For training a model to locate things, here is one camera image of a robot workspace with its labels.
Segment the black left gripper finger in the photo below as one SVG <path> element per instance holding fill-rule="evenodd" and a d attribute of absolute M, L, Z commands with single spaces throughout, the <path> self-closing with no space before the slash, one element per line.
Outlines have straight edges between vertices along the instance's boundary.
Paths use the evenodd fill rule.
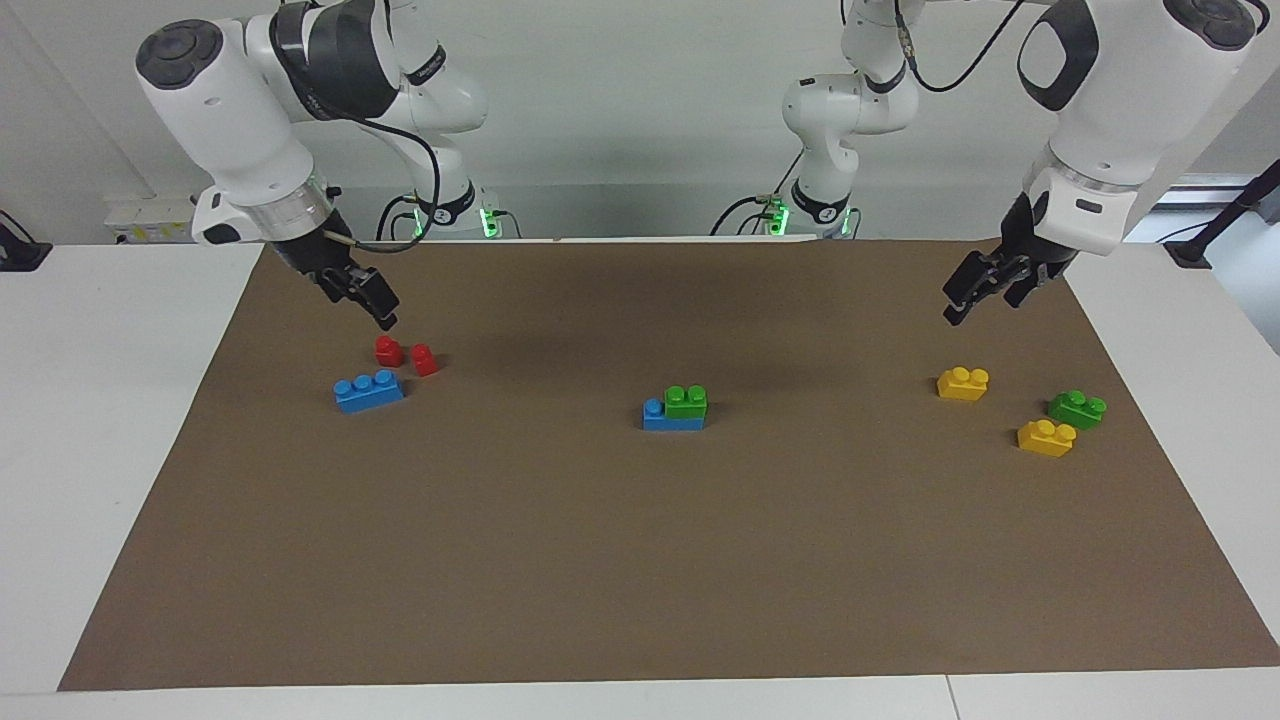
<path fill-rule="evenodd" d="M 1051 281 L 1051 263 L 1020 260 L 1004 293 L 1004 300 L 1010 307 L 1020 307 L 1030 293 Z"/>
<path fill-rule="evenodd" d="M 1004 255 L 966 255 L 942 291 L 948 300 L 943 318 L 952 327 L 964 323 L 982 300 L 997 295 L 1007 286 L 1007 263 Z"/>

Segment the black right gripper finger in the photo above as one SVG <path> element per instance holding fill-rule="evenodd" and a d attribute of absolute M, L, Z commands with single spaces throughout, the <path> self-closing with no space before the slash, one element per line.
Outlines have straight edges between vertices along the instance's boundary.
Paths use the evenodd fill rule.
<path fill-rule="evenodd" d="M 397 323 L 398 296 L 387 282 L 339 283 L 338 292 L 360 305 L 380 329 L 389 331 Z"/>
<path fill-rule="evenodd" d="M 375 323 L 397 323 L 399 297 L 387 278 L 374 266 L 358 269 L 358 304 Z"/>

